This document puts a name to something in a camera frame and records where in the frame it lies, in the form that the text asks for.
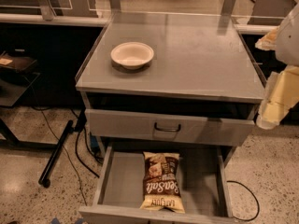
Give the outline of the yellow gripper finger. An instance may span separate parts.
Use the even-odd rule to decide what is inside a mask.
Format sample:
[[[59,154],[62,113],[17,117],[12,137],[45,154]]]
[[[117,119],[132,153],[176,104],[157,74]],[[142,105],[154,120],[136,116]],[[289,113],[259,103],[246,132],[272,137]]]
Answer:
[[[272,72],[258,111],[257,126],[265,130],[274,129],[298,103],[299,67],[288,65],[280,73]]]
[[[278,36],[278,28],[275,28],[260,38],[256,43],[255,47],[261,50],[275,50],[276,41]]]

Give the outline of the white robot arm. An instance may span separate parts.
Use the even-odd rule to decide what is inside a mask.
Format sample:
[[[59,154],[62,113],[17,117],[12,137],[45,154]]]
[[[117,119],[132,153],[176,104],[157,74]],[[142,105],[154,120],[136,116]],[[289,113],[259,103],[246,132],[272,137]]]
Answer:
[[[272,72],[266,83],[266,95],[258,111],[256,124],[274,129],[299,103],[299,5],[280,26],[260,38],[255,47],[273,50],[276,59],[286,64],[279,74]]]

